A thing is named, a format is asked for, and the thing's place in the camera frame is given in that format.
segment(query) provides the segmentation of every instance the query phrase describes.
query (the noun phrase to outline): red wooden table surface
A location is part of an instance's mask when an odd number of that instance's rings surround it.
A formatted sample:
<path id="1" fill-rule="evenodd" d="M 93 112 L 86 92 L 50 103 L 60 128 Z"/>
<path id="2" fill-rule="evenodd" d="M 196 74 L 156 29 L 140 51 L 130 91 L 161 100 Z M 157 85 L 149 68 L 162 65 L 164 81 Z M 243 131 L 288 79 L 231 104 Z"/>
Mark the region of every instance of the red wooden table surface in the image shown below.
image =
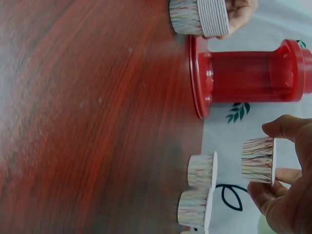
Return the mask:
<path id="1" fill-rule="evenodd" d="M 167 0 L 0 0 L 0 233 L 178 233 L 189 79 Z"/>

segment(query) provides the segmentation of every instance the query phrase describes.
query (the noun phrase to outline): hand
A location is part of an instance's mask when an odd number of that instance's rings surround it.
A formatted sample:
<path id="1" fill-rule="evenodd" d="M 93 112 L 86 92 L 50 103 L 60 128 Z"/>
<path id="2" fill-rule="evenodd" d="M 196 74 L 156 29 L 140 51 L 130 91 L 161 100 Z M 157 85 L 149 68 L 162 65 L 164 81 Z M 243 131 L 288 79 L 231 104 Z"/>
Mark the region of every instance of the hand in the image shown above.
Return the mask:
<path id="1" fill-rule="evenodd" d="M 282 116 L 264 124 L 270 137 L 286 138 L 295 143 L 301 170 L 277 169 L 273 186 L 251 182 L 248 192 L 266 216 L 270 227 L 281 234 L 312 233 L 312 119 Z"/>
<path id="2" fill-rule="evenodd" d="M 218 39 L 227 38 L 237 29 L 246 26 L 258 9 L 258 0 L 225 0 L 225 4 L 228 10 L 230 31 L 228 35 L 217 37 Z"/>

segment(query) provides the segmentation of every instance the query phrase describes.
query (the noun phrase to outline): patterned paper cup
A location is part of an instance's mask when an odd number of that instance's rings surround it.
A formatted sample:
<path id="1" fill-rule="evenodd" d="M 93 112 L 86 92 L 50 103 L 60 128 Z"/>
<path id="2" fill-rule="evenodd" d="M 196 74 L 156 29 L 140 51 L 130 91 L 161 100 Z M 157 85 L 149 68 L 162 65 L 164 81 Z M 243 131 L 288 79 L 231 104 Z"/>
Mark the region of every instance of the patterned paper cup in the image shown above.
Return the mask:
<path id="1" fill-rule="evenodd" d="M 242 177 L 273 185 L 276 170 L 275 148 L 275 139 L 270 137 L 246 141 L 242 152 Z"/>
<path id="2" fill-rule="evenodd" d="M 224 0 L 170 0 L 169 11 L 176 33 L 206 37 L 229 33 Z"/>
<path id="3" fill-rule="evenodd" d="M 212 190 L 184 191 L 177 211 L 179 224 L 206 233 L 211 219 L 212 205 Z"/>
<path id="4" fill-rule="evenodd" d="M 212 155 L 191 156 L 187 179 L 191 187 L 215 190 L 217 178 L 218 156 Z"/>

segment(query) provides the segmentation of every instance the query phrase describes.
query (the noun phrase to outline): red plastic cup dispenser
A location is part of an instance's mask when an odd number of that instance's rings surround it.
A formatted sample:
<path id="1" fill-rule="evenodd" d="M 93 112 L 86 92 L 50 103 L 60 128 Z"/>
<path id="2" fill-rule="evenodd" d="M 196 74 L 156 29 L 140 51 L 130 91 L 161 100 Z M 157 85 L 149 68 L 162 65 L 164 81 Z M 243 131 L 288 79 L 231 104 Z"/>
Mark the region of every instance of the red plastic cup dispenser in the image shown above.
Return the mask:
<path id="1" fill-rule="evenodd" d="M 211 53 L 190 37 L 190 73 L 197 114 L 213 102 L 290 102 L 312 93 L 312 54 L 295 40 L 272 52 Z"/>

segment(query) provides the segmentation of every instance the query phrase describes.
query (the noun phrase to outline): leaf pattern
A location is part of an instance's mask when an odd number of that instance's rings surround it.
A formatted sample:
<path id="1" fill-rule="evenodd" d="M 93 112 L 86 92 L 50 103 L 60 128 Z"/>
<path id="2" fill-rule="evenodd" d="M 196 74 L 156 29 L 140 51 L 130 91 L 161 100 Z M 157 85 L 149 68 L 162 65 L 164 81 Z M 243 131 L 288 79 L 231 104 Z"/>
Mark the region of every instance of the leaf pattern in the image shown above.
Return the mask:
<path id="1" fill-rule="evenodd" d="M 246 113 L 248 114 L 249 111 L 250 111 L 250 105 L 249 105 L 249 103 L 245 103 L 244 105 L 245 105 L 245 108 L 246 108 Z"/>
<path id="2" fill-rule="evenodd" d="M 230 184 L 218 184 L 216 186 L 216 188 L 222 188 L 222 192 L 221 192 L 221 198 L 222 198 L 222 201 L 224 202 L 225 205 L 227 205 L 229 208 L 235 210 L 235 211 L 243 211 L 243 204 L 242 204 L 242 201 L 240 200 L 240 197 L 238 196 L 237 192 L 235 191 L 234 188 L 236 189 L 240 189 L 242 191 L 245 191 L 247 192 L 247 189 L 244 189 L 240 186 L 237 186 L 237 185 L 230 185 Z M 230 190 L 234 196 L 236 197 L 237 199 L 237 202 L 238 202 L 238 207 L 230 204 L 226 199 L 225 199 L 225 190 L 228 189 Z"/>
<path id="3" fill-rule="evenodd" d="M 305 44 L 305 42 L 303 40 L 297 40 L 297 43 L 303 49 L 305 49 L 307 47 L 307 45 Z"/>
<path id="4" fill-rule="evenodd" d="M 238 119 L 242 120 L 245 115 L 250 111 L 249 103 L 234 103 L 232 109 L 229 110 L 230 114 L 226 116 L 228 123 L 235 123 Z"/>

